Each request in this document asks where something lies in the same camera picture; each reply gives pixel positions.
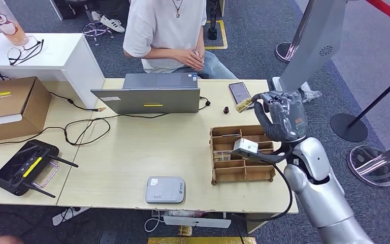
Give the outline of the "person's right hand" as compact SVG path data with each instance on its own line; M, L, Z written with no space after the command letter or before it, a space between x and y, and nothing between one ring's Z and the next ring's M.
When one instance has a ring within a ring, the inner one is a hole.
M204 67L203 60L191 49L177 49L174 54L174 59L194 70L200 71Z

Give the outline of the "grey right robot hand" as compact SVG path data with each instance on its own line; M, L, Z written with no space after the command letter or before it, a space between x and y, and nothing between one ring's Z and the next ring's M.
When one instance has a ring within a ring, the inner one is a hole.
M299 92L267 91L251 98L254 113L265 135L276 142L299 142L306 138L307 118Z

